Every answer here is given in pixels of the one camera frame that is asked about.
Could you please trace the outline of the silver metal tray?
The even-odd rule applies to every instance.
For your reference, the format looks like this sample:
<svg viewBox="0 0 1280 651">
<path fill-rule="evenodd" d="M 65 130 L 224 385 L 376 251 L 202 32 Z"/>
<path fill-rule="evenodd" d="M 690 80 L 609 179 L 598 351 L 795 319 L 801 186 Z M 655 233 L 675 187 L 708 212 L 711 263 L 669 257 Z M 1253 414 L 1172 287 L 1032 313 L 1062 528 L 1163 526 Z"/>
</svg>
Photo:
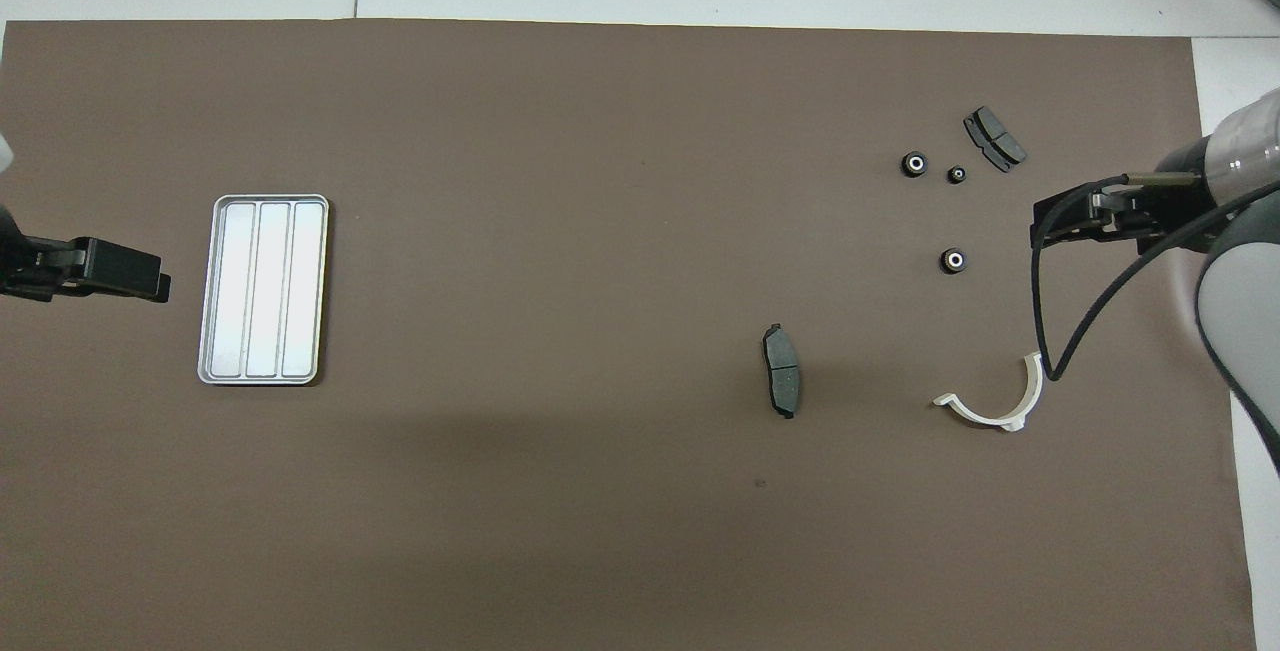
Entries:
<svg viewBox="0 0 1280 651">
<path fill-rule="evenodd" d="M 224 194 L 212 206 L 196 373 L 215 386 L 306 386 L 320 373 L 330 205 Z"/>
</svg>

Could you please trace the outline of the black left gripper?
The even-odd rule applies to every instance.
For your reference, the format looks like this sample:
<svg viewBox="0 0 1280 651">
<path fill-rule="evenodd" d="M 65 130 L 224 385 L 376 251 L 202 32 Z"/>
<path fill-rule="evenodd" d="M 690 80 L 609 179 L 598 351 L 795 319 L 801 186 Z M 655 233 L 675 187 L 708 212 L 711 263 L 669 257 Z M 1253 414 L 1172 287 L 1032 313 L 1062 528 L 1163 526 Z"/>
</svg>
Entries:
<svg viewBox="0 0 1280 651">
<path fill-rule="evenodd" d="M 27 237 L 0 206 L 0 295 L 50 303 L 55 295 L 97 294 L 164 304 L 170 292 L 160 256 L 96 237 Z"/>
</svg>

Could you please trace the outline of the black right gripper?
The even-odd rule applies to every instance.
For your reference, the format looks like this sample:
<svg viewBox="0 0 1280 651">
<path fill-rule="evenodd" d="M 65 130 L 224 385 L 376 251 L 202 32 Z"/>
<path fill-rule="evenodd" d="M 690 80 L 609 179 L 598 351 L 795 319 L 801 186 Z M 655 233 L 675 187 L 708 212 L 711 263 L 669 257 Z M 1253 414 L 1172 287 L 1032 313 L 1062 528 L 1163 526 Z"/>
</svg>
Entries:
<svg viewBox="0 0 1280 651">
<path fill-rule="evenodd" d="M 1192 173 L 1196 182 L 1190 185 L 1144 185 L 1140 189 L 1115 191 L 1096 183 L 1083 183 L 1037 201 L 1032 206 L 1030 246 L 1119 240 L 1116 221 L 1124 238 L 1134 238 L 1137 253 L 1147 253 L 1171 231 L 1180 230 L 1198 215 L 1216 208 L 1204 185 L 1208 145 L 1210 137 L 1204 136 L 1167 153 L 1155 168 L 1156 174 Z"/>
</svg>

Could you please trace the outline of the grooved grey brake pad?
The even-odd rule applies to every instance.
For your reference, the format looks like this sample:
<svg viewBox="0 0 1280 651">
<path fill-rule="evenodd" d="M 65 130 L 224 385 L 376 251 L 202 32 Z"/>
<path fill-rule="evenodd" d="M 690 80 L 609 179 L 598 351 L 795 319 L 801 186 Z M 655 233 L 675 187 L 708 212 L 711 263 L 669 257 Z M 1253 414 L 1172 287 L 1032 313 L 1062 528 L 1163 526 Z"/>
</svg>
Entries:
<svg viewBox="0 0 1280 651">
<path fill-rule="evenodd" d="M 977 107 L 964 118 L 963 124 L 973 145 L 998 171 L 1011 171 L 1028 159 L 1024 146 L 989 107 Z"/>
</svg>

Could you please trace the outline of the white semicircular plastic bracket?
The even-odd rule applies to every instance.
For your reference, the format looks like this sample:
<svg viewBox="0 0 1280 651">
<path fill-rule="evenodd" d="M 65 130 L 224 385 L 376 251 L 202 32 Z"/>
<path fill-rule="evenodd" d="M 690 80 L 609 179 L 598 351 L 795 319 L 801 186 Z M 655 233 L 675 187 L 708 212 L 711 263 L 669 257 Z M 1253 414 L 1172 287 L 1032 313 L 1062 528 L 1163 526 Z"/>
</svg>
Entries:
<svg viewBox="0 0 1280 651">
<path fill-rule="evenodd" d="M 1023 363 L 1025 365 L 1025 388 L 1023 395 L 1018 404 L 1012 405 L 1011 411 L 1005 411 L 1004 414 L 978 413 L 978 411 L 969 408 L 957 393 L 942 393 L 931 404 L 936 405 L 936 408 L 948 409 L 960 420 L 966 420 L 966 422 L 977 426 L 1001 428 L 1001 431 L 1009 434 L 1019 432 L 1021 428 L 1025 428 L 1027 418 L 1036 409 L 1036 405 L 1038 405 L 1047 379 L 1039 352 L 1030 352 L 1030 354 L 1024 356 Z"/>
</svg>

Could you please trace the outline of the brown table mat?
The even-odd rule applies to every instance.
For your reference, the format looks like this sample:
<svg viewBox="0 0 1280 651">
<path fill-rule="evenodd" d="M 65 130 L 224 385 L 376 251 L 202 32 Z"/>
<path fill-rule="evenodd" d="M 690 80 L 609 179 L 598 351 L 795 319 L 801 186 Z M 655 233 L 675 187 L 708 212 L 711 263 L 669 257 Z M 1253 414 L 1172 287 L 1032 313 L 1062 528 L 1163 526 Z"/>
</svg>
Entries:
<svg viewBox="0 0 1280 651">
<path fill-rule="evenodd" d="M 0 297 L 0 651 L 1253 651 L 1197 256 L 931 404 L 1021 396 L 1032 206 L 1198 139 L 1187 38 L 12 22 L 0 130 L 173 278 Z M 197 377 L 224 194 L 329 201 L 311 385 Z"/>
</svg>

